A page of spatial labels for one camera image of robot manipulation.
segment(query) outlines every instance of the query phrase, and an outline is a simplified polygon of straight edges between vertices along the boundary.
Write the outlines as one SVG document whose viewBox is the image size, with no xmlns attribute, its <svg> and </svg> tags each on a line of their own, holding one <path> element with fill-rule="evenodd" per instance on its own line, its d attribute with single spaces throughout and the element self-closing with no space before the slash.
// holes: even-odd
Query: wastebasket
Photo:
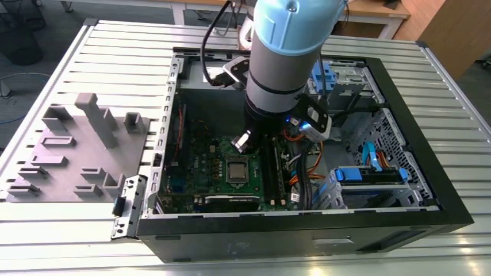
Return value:
<svg viewBox="0 0 491 276">
<path fill-rule="evenodd" d="M 10 14 L 23 19 L 31 30 L 43 29 L 47 25 L 39 6 L 31 0 L 0 0 Z"/>
<path fill-rule="evenodd" d="M 42 60 L 40 50 L 32 31 L 19 16 L 0 13 L 0 53 L 16 65 L 31 65 Z"/>
</svg>

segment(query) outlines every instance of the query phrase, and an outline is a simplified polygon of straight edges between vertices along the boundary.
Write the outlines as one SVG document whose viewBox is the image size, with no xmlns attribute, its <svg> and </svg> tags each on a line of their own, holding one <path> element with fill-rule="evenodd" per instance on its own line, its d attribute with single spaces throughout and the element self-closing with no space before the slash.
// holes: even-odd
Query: metal rail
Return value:
<svg viewBox="0 0 491 276">
<path fill-rule="evenodd" d="M 98 93 L 98 104 L 110 107 L 114 116 L 136 111 L 155 119 L 146 146 L 156 145 L 154 133 L 160 127 L 158 116 L 166 101 L 162 92 L 167 89 L 172 47 L 199 47 L 204 33 L 206 28 L 195 26 L 115 21 L 83 27 L 0 158 L 2 190 L 10 185 L 8 179 L 18 177 L 19 162 L 27 161 L 32 150 L 28 146 L 40 138 L 40 114 L 50 104 L 80 113 L 74 106 L 80 92 Z M 227 37 L 212 36 L 211 47 L 236 49 L 236 34 L 234 30 Z M 486 122 L 462 92 L 455 94 L 458 87 L 435 58 L 415 43 L 331 37 L 323 54 L 382 59 L 475 224 L 386 254 L 167 265 L 139 241 L 110 242 L 112 204 L 4 202 L 0 271 L 52 274 L 52 270 L 111 270 L 151 274 L 164 270 L 170 275 L 196 275 L 198 271 L 203 275 L 381 275 L 398 271 L 399 275 L 413 276 L 417 269 L 438 275 L 491 275 L 491 143 Z M 146 150 L 140 174 L 150 174 L 146 164 L 151 160 L 152 150 Z"/>
</svg>

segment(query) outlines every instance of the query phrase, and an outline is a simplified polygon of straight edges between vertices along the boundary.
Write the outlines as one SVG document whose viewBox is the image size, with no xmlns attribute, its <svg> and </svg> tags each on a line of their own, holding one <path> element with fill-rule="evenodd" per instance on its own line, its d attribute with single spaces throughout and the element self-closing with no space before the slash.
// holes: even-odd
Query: table leg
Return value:
<svg viewBox="0 0 491 276">
<path fill-rule="evenodd" d="M 391 18 L 389 24 L 382 30 L 382 33 L 379 35 L 381 39 L 393 39 L 394 35 L 397 34 L 403 19 L 402 18 Z"/>
<path fill-rule="evenodd" d="M 63 9 L 67 13 L 71 13 L 74 11 L 74 9 L 71 8 L 71 2 L 67 2 L 67 1 L 60 1 L 62 2 L 62 6 L 63 6 Z"/>
<path fill-rule="evenodd" d="M 184 3 L 171 3 L 172 14 L 175 16 L 175 25 L 186 25 L 184 22 L 184 11 L 186 4 Z"/>
</svg>

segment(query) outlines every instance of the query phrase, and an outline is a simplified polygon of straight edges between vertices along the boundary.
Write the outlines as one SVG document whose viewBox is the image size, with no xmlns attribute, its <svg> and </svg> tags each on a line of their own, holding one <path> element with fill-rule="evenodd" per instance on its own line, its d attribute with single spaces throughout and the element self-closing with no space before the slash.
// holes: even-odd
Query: green circuit board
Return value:
<svg viewBox="0 0 491 276">
<path fill-rule="evenodd" d="M 258 152 L 240 155 L 231 145 L 232 137 L 202 137 L 191 140 L 186 176 L 170 175 L 160 199 L 164 212 L 199 213 L 206 196 L 255 196 L 262 211 L 290 210 L 290 204 L 264 202 L 262 160 Z M 247 180 L 230 183 L 234 165 L 247 167 Z"/>
<path fill-rule="evenodd" d="M 231 145 L 231 137 L 216 137 L 204 147 L 191 148 L 190 174 L 187 188 L 195 192 L 208 190 L 208 193 L 250 194 L 262 196 L 263 177 L 262 164 L 256 154 L 239 155 Z M 227 183 L 227 160 L 244 160 L 248 169 L 248 183 Z"/>
</svg>

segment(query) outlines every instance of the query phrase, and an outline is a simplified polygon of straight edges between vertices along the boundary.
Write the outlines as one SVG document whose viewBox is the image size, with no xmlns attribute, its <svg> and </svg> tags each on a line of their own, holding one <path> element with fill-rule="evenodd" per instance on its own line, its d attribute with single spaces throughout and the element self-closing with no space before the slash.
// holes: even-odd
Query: gray carpet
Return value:
<svg viewBox="0 0 491 276">
<path fill-rule="evenodd" d="M 74 12 L 66 13 L 59 2 L 44 0 L 43 3 L 42 11 L 48 26 L 36 31 L 35 35 L 44 51 L 44 59 L 31 66 L 15 66 L 0 56 L 0 76 L 18 72 L 51 74 L 86 18 L 174 24 L 171 9 L 75 3 Z M 204 14 L 203 16 L 214 18 L 215 15 L 216 13 Z M 227 21 L 228 17 L 222 20 L 219 26 L 226 27 Z M 239 22 L 243 22 L 243 15 L 239 18 Z M 188 25 L 207 26 L 210 21 L 198 20 L 194 11 L 186 11 L 186 23 Z M 20 76 L 7 80 L 10 87 L 14 89 L 14 96 L 10 100 L 0 98 L 0 121 L 19 118 L 27 114 L 44 86 L 46 79 L 42 76 Z M 483 117 L 491 122 L 491 71 L 483 70 L 475 64 L 467 70 L 458 83 Z M 0 150 L 7 146 L 20 123 L 22 120 L 0 125 Z"/>
</svg>

